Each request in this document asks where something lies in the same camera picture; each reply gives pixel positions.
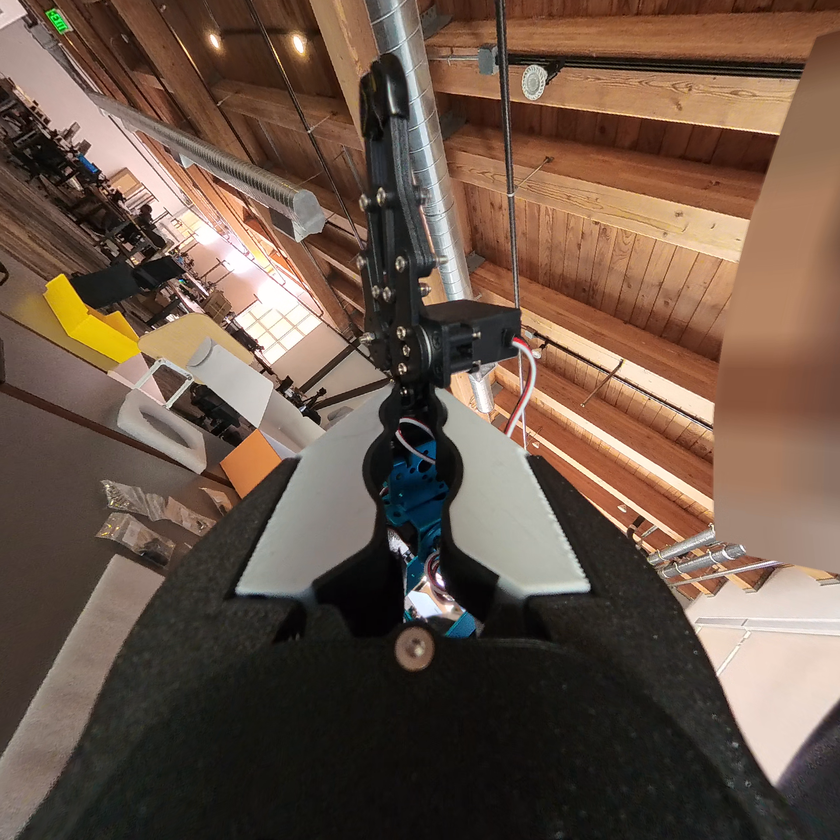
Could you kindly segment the white foam sheet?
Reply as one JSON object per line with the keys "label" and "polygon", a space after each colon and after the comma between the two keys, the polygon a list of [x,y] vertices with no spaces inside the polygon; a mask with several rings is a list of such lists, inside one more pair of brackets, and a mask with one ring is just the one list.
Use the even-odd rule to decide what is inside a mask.
{"label": "white foam sheet", "polygon": [[88,724],[105,678],[164,576],[113,555],[2,756],[2,809],[49,791]]}

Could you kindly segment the orange cardboard box white lid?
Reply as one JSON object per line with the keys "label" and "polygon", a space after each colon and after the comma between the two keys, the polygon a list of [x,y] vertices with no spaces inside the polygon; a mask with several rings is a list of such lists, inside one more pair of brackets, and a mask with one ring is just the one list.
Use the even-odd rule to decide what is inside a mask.
{"label": "orange cardboard box white lid", "polygon": [[255,429],[220,464],[240,497],[324,435],[271,381],[212,339],[199,345],[186,369]]}

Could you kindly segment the gridded glass window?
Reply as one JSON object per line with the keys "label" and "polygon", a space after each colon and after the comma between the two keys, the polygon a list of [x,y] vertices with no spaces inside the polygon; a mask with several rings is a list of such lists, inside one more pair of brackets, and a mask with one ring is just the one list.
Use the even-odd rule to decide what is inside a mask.
{"label": "gridded glass window", "polygon": [[273,308],[260,301],[237,315],[234,321],[257,342],[259,354],[268,364],[277,362],[322,325],[321,319],[300,303]]}

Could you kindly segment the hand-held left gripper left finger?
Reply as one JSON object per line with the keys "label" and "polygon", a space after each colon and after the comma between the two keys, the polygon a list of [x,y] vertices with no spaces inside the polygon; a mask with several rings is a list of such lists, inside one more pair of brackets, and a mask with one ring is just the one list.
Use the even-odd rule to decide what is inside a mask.
{"label": "hand-held left gripper left finger", "polygon": [[382,500],[400,412],[398,391],[382,388],[302,450],[237,595],[335,607],[353,635],[401,623],[401,563]]}

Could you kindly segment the yellow plastic bin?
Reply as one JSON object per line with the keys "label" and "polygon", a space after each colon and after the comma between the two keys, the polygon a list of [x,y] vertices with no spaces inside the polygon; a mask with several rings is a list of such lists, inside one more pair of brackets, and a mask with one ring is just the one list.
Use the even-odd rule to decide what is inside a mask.
{"label": "yellow plastic bin", "polygon": [[90,308],[65,275],[46,283],[44,298],[73,340],[119,364],[140,354],[140,337],[126,318],[119,311],[101,314]]}

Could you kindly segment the metal ceiling pipes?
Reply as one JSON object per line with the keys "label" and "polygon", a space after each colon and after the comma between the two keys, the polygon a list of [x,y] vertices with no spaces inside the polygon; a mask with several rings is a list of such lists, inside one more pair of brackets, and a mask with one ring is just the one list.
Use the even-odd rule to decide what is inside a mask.
{"label": "metal ceiling pipes", "polygon": [[664,580],[677,581],[682,580],[686,574],[735,561],[746,555],[747,550],[740,543],[721,542],[715,526],[711,524],[698,534],[652,552],[647,562]]}

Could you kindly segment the white metal stand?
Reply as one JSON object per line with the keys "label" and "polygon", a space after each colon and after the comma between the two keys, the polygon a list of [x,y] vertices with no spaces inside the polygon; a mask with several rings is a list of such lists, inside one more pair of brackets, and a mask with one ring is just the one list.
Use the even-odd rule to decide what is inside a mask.
{"label": "white metal stand", "polygon": [[140,374],[132,390],[171,410],[195,383],[191,372],[171,360],[160,358],[149,363],[148,370]]}

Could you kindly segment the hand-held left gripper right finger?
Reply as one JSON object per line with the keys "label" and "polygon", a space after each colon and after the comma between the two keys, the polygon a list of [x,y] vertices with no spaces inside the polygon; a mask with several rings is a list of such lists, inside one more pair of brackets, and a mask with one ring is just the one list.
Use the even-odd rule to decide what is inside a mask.
{"label": "hand-held left gripper right finger", "polygon": [[429,392],[449,493],[439,568],[486,635],[561,635],[552,610],[592,596],[585,499],[452,395]]}

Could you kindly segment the light wood panel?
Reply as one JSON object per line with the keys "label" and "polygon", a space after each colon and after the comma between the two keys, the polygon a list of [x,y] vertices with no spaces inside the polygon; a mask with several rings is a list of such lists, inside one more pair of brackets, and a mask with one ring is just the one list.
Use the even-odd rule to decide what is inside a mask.
{"label": "light wood panel", "polygon": [[189,313],[153,329],[138,340],[143,354],[166,359],[186,370],[202,363],[213,347],[223,348],[247,365],[255,356],[206,314]]}

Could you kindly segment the blue and black toy robot arm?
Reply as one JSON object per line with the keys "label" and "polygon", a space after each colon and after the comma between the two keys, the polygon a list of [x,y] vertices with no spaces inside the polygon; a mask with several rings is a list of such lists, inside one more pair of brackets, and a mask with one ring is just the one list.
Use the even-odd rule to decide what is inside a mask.
{"label": "blue and black toy robot arm", "polygon": [[[439,568],[442,518],[449,487],[438,466],[429,392],[448,393],[455,374],[480,373],[487,364],[518,357],[528,366],[524,390],[504,434],[523,420],[537,377],[532,349],[521,336],[518,309],[473,300],[426,304],[425,279],[438,267],[429,241],[424,206],[427,193],[412,172],[406,75],[394,54],[375,60],[360,80],[360,118],[371,189],[360,197],[368,234],[360,253],[365,300],[365,335],[371,359],[389,373],[400,395],[394,433],[399,454],[385,490],[388,518],[411,519],[419,559],[430,588],[457,603]],[[476,628],[482,623],[472,616]]]}

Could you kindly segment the group of small parts bags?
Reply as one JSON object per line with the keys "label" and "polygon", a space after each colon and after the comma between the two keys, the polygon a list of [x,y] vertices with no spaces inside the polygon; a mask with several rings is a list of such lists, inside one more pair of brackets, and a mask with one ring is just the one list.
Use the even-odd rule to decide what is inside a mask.
{"label": "group of small parts bags", "polygon": [[143,561],[166,568],[175,557],[175,541],[153,528],[155,523],[177,526],[202,538],[217,520],[199,513],[173,497],[147,492],[138,486],[100,480],[109,515],[97,532],[98,539],[117,543]]}

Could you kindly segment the thin ceiling rod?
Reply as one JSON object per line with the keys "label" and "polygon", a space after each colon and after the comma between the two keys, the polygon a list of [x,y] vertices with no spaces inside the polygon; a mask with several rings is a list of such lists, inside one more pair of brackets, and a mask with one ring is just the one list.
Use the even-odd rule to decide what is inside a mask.
{"label": "thin ceiling rod", "polygon": [[509,238],[511,251],[511,276],[513,289],[513,304],[520,308],[520,279],[518,265],[518,233],[516,218],[516,186],[513,171],[512,137],[511,137],[511,100],[508,60],[507,37],[507,6],[505,1],[495,1],[495,19],[497,32],[497,66],[500,89],[500,118],[503,140],[503,150],[506,166],[506,196],[509,222]]}

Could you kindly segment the white foam frame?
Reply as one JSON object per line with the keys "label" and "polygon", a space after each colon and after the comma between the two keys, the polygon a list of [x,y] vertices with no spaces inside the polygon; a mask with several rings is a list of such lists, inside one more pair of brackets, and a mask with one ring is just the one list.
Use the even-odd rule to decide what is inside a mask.
{"label": "white foam frame", "polygon": [[140,390],[124,397],[117,415],[118,429],[196,474],[207,467],[201,430]]}

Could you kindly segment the person's dark shirt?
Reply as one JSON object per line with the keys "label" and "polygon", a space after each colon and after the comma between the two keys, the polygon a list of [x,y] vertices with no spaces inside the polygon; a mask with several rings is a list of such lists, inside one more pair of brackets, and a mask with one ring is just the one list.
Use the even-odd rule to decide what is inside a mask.
{"label": "person's dark shirt", "polygon": [[778,788],[805,838],[839,838],[838,717],[826,717],[803,743]]}

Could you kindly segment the ceiling track spot lamp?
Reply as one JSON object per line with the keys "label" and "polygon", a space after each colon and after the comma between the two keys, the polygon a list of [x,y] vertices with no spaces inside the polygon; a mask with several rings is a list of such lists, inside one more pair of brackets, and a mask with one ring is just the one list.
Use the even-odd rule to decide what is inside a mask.
{"label": "ceiling track spot lamp", "polygon": [[525,99],[535,102],[541,99],[546,87],[565,66],[565,59],[532,63],[525,66],[521,75],[521,92]]}

